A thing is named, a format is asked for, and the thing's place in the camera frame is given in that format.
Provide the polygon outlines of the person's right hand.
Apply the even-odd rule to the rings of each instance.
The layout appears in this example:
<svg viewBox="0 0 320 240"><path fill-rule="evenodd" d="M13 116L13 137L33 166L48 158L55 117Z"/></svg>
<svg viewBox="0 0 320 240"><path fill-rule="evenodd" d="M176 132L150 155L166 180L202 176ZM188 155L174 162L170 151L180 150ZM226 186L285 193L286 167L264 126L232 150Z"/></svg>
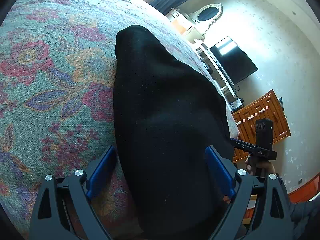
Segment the person's right hand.
<svg viewBox="0 0 320 240"><path fill-rule="evenodd" d="M245 165L246 171L253 176L265 177L271 173L276 174L274 165L271 162L256 158L252 155L246 159Z"/></svg>

